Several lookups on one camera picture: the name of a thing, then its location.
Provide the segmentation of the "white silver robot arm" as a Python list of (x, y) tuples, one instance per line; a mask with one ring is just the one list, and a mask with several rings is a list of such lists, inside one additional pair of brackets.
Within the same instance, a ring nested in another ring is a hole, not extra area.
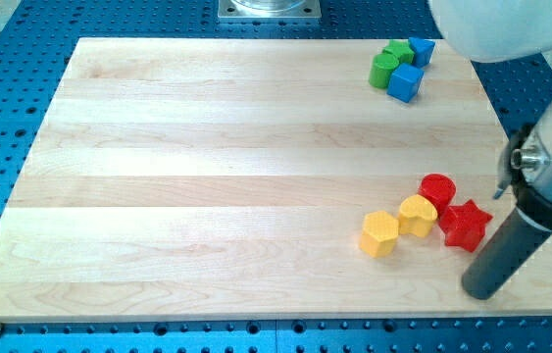
[[(431, 0), (448, 44), (479, 63), (552, 50), (552, 0)], [(463, 273), (463, 289), (490, 298), (552, 234), (552, 103), (523, 126), (498, 160), (497, 196), (511, 188), (515, 209)]]

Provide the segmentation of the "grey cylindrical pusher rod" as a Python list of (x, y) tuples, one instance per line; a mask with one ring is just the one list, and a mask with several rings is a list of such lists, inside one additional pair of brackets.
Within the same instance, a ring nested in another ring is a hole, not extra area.
[(463, 289), (475, 299), (491, 298), (551, 235), (515, 208), (463, 273)]

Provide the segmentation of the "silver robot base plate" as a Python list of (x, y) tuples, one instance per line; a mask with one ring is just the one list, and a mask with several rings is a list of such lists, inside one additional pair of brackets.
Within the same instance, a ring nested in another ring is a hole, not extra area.
[(226, 20), (318, 19), (319, 0), (219, 0), (218, 17)]

